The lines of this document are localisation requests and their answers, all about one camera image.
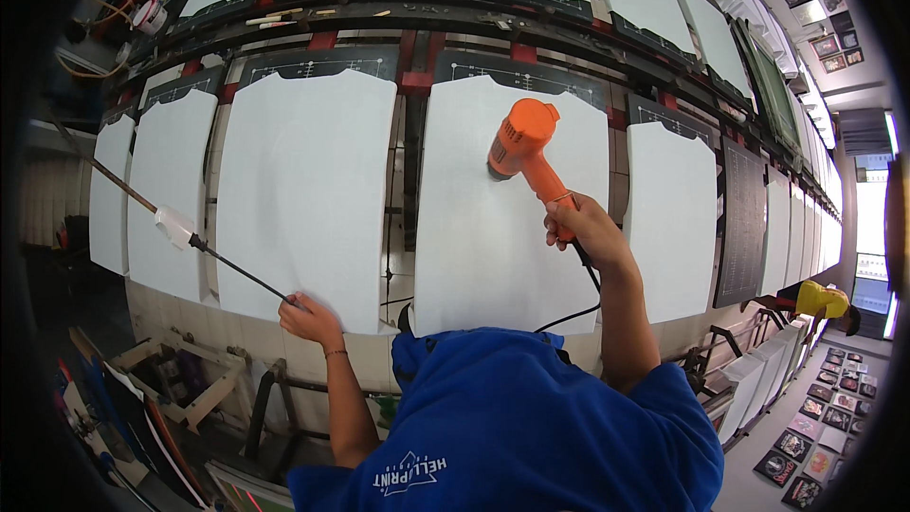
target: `cable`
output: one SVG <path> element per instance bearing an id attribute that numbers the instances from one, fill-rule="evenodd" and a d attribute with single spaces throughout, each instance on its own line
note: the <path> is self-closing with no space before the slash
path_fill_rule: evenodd
<path id="1" fill-rule="evenodd" d="M 127 55 L 123 59 L 123 61 L 120 62 L 120 65 L 118 65 L 116 68 L 114 68 L 113 70 L 111 70 L 108 73 L 85 73 L 85 72 L 78 72 L 78 71 L 74 70 L 73 68 L 69 67 L 68 65 L 66 65 L 66 62 L 63 61 L 63 58 L 60 57 L 60 54 L 54 54 L 54 56 L 57 58 L 57 63 L 59 63 L 61 66 L 63 66 L 63 69 L 66 70 L 66 72 L 69 73 L 71 76 L 73 76 L 75 78 L 90 78 L 93 80 L 104 80 L 104 79 L 111 77 L 115 73 L 122 70 L 125 65 L 127 65 L 127 59 L 129 58 L 129 56 Z"/>
<path id="2" fill-rule="evenodd" d="M 410 297 L 408 297 L 407 299 L 395 299 L 394 301 L 380 302 L 380 306 L 385 306 L 386 304 L 393 304 L 393 302 L 410 301 L 412 298 L 414 298 L 414 297 L 410 296 Z"/>
<path id="3" fill-rule="evenodd" d="M 104 18 L 101 18 L 100 20 L 80 20 L 80 19 L 77 19 L 77 18 L 73 18 L 73 19 L 74 19 L 76 22 L 78 22 L 79 24 L 82 24 L 83 26 L 97 26 L 98 24 L 104 24 L 104 23 L 107 22 L 109 19 L 111 19 L 111 18 L 113 18 L 113 17 L 115 17 L 115 16 L 123 15 L 123 16 L 126 16 L 127 19 L 129 20 L 129 22 L 130 22 L 130 28 L 133 27 L 133 26 L 132 26 L 132 24 L 133 24 L 132 19 L 131 19 L 129 16 L 127 16 L 127 14 L 126 14 L 125 12 L 123 12 L 122 9 L 119 9 L 119 8 L 116 7 L 116 6 L 112 6 L 112 5 L 110 5 L 110 4 L 107 4 L 107 3 L 104 2 L 103 0 L 94 0 L 94 1 L 95 1 L 95 2 L 99 2 L 99 3 L 101 3 L 102 5 L 108 7 L 109 9 L 113 10 L 113 12 L 111 12 L 110 14 L 108 14 L 108 16 L 106 16 L 106 17 L 104 17 Z M 127 0 L 127 4 L 132 4 L 133 1 L 134 1 L 134 0 Z"/>
<path id="4" fill-rule="evenodd" d="M 601 283 L 597 280 L 597 275 L 594 274 L 594 268 L 591 267 L 591 257 L 589 257 L 588 254 L 585 253 L 585 250 L 582 249 L 582 245 L 578 243 L 578 240 L 573 240 L 572 245 L 575 248 L 575 251 L 578 252 L 578 256 L 582 260 L 582 265 L 584 265 L 585 269 L 588 270 L 588 275 L 591 276 L 591 280 L 594 282 L 594 288 L 596 288 L 597 292 L 599 293 L 601 291 Z M 597 301 L 597 304 L 595 306 L 593 306 L 589 309 L 585 309 L 581 313 L 575 313 L 575 314 L 570 314 L 569 316 L 563 316 L 563 318 L 561 318 L 560 320 L 553 321 L 552 323 L 549 323 L 549 324 L 544 324 L 543 326 L 540 326 L 540 328 L 535 330 L 534 333 L 541 333 L 541 332 L 545 331 L 546 329 L 551 328 L 552 326 L 555 326 L 557 324 L 564 323 L 567 320 L 572 320 L 574 318 L 578 318 L 579 316 L 593 313 L 594 311 L 596 311 L 599 308 L 601 308 L 601 302 Z"/>

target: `orange heat gun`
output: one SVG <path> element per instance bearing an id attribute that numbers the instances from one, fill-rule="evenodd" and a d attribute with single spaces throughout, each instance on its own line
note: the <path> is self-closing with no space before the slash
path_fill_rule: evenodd
<path id="1" fill-rule="evenodd" d="M 543 203 L 555 201 L 579 210 L 574 194 L 566 190 L 563 181 L 543 158 L 543 147 L 552 139 L 559 119 L 560 113 L 551 103 L 531 98 L 516 101 L 493 139 L 487 170 L 497 181 L 522 173 Z M 572 230 L 562 225 L 556 236 L 566 243 L 575 239 Z"/>

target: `white plastic tool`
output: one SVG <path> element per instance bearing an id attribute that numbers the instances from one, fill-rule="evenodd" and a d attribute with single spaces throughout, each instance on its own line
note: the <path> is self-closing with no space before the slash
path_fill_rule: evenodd
<path id="1" fill-rule="evenodd" d="M 193 237 L 193 221 L 174 208 L 158 206 L 158 211 L 155 212 L 155 227 L 180 251 L 189 247 L 189 238 Z"/>

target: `metal rod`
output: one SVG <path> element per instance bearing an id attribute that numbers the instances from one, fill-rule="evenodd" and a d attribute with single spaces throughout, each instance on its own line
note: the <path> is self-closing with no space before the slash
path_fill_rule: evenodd
<path id="1" fill-rule="evenodd" d="M 51 110 L 50 106 L 48 106 L 46 103 L 45 103 L 45 111 L 47 112 L 47 115 L 51 118 L 51 122 L 57 128 L 57 131 L 60 131 L 60 134 L 63 135 L 63 138 L 67 142 L 69 142 L 71 145 L 73 145 L 73 149 L 75 150 L 75 153 L 79 155 L 79 157 L 88 161 L 88 163 L 90 165 L 92 165 L 95 168 L 95 170 L 97 170 L 99 173 L 103 174 L 104 176 L 108 177 L 108 180 L 110 180 L 112 183 L 116 184 L 120 188 L 120 190 L 129 194 L 133 198 L 133 200 L 136 200 L 139 203 L 141 203 L 149 211 L 151 211 L 152 213 L 155 213 L 156 211 L 158 211 L 157 207 L 152 202 L 144 199 L 142 197 L 142 194 L 140 194 L 139 192 L 136 192 L 135 190 L 130 188 L 127 185 L 127 183 L 120 180 L 120 178 L 118 178 L 116 174 L 110 172 L 108 170 L 108 168 L 105 167 L 105 165 L 98 163 L 94 157 L 91 157 L 91 156 L 83 153 L 82 147 L 80 147 L 79 143 L 75 141 L 75 139 L 73 138 L 73 135 L 71 135 L 69 133 L 69 131 L 66 131 L 66 128 L 63 127 L 63 124 L 62 124 L 62 122 L 60 122 L 60 119 L 57 119 L 56 115 L 54 115 L 54 112 Z"/>
<path id="2" fill-rule="evenodd" d="M 201 251 L 203 253 L 209 254 L 210 256 L 214 257 L 215 259 L 218 259 L 224 265 L 227 265 L 228 267 L 230 267 L 234 271 L 238 272 L 239 274 L 243 275 L 247 279 L 250 279 L 252 282 L 259 283 L 267 291 L 270 291 L 270 292 L 276 294 L 277 296 L 281 297 L 281 300 L 286 302 L 287 304 L 294 305 L 291 301 L 288 300 L 288 297 L 285 294 L 280 293 L 278 290 L 276 290 L 274 287 L 269 286 L 263 280 L 259 279 L 258 277 L 254 276 L 250 273 L 247 273 L 240 267 L 234 265 L 231 261 L 229 261 L 229 260 L 225 259 L 224 257 L 215 253 L 215 250 L 213 250 L 211 247 L 209 247 L 209 245 L 206 242 L 203 242 L 197 233 L 193 233 L 193 235 L 189 238 L 189 245 L 197 248 L 199 251 Z"/>

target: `tiled wall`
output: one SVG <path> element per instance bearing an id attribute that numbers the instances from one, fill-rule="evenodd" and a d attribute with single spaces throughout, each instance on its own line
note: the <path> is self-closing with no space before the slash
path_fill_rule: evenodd
<path id="1" fill-rule="evenodd" d="M 57 245 L 67 215 L 88 215 L 92 167 L 76 157 L 42 154 L 27 160 L 19 185 L 19 241 Z"/>

